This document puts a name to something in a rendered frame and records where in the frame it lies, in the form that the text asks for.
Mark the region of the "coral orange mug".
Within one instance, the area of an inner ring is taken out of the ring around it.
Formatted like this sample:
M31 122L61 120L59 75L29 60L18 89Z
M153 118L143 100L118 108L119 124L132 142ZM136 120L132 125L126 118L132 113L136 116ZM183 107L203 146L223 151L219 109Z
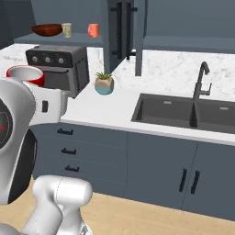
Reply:
M89 24L88 25L88 35L91 38L99 37L99 25L98 24Z

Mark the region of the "blue-grey base cabinet door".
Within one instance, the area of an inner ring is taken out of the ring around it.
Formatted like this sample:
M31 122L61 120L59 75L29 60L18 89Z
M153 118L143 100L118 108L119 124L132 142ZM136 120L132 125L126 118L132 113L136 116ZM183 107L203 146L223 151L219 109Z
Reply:
M129 133L127 198L180 209L196 145L192 140ZM185 187L179 192L184 168Z
M200 176L191 195L195 172ZM199 142L182 210L235 221L235 147Z

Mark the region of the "small potted succulent plant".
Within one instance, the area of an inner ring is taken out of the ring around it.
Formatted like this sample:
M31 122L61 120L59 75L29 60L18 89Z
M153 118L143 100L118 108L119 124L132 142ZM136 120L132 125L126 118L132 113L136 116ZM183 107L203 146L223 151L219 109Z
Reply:
M95 90L100 95L110 95L114 89L114 79L109 73L97 73L95 78Z

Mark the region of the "red bowl with white inside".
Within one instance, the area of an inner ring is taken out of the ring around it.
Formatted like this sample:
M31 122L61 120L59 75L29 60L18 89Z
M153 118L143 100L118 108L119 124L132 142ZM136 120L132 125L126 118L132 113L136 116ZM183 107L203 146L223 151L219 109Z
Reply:
M16 78L20 82L30 82L38 86L44 86L44 73L41 69L30 65L18 65L6 71L7 77Z

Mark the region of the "dark grey double sink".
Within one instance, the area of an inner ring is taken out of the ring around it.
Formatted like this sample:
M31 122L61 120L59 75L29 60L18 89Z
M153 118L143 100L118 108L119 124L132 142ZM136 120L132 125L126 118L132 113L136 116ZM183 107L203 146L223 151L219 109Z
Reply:
M132 121L235 134L235 103L140 94Z

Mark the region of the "blue-grey drawer front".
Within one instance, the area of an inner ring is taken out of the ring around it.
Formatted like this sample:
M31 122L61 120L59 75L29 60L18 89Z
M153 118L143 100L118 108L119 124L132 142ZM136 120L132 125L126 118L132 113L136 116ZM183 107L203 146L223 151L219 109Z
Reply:
M39 149L52 155L69 156L87 162L97 162L114 166L126 164L126 151L93 143L38 137ZM76 155L64 154L62 149L76 150Z
M60 128L64 130L73 129L73 135L57 133L57 130ZM41 124L33 126L31 129L37 135L100 144L121 149L127 147L127 133L121 130L95 128L68 123Z
M71 167L79 166L79 172L66 171L64 168L67 165ZM36 160L34 174L57 174L88 180L102 180L121 184L126 183L126 169L122 166L85 162L74 158L60 158L50 155L47 158Z

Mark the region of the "black tap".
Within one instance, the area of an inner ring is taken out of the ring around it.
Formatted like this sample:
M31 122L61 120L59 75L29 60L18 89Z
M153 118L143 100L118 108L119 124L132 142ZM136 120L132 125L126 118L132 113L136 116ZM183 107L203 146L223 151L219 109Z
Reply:
M209 74L209 68L206 62L202 62L200 65L200 70L195 85L195 90L193 94L193 100L196 101L201 95L210 95L211 86L207 90L202 89L202 78L203 75Z

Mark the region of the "beige glass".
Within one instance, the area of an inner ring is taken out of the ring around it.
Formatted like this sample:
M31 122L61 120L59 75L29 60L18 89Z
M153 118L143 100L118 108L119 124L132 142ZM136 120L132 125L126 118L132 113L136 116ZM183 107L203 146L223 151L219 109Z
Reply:
M66 38L70 38L72 36L72 24L62 23L62 32Z

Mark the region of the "blue-grey wall cabinet door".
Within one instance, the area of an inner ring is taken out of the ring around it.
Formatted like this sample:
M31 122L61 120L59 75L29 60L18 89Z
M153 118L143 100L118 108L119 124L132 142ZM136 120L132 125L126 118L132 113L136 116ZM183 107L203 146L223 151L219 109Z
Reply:
M122 3L122 58L119 60L117 51L117 13L110 10L116 3ZM104 72L112 73L126 57L125 55L125 0L102 0L102 39L104 54Z
M128 0L134 2L134 6L138 8L133 13L133 45L132 51L136 53L135 75L141 76L142 73L142 51L143 41L146 35L146 15L148 0Z

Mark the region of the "dark red wooden bowl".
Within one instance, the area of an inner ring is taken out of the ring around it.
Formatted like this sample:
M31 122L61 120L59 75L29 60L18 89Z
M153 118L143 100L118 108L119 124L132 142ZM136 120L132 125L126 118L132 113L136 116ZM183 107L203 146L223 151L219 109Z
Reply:
M42 37L54 37L62 33L61 24L41 24L33 26L31 30Z

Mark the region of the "black toaster oven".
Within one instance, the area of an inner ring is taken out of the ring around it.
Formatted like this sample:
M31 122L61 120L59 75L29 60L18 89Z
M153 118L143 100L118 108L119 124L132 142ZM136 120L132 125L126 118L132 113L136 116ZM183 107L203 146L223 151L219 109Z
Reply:
M38 45L26 51L28 65L44 72L44 86L58 88L72 98L89 84L87 49L81 46Z

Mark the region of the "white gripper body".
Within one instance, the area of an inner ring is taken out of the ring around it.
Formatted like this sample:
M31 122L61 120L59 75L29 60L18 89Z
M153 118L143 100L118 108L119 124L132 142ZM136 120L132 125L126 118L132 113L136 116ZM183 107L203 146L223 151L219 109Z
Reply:
M62 111L61 111L61 117L66 113L67 106L68 106L69 94L70 94L70 92L68 92L68 91L62 91Z

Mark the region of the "open blue-grey wall cabinet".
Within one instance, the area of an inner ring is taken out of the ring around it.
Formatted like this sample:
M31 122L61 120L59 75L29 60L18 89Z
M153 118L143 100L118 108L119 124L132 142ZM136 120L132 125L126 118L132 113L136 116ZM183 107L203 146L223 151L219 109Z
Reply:
M32 26L71 23L73 35L36 35ZM102 47L88 36L89 24L101 25L101 0L0 0L0 50L14 43Z

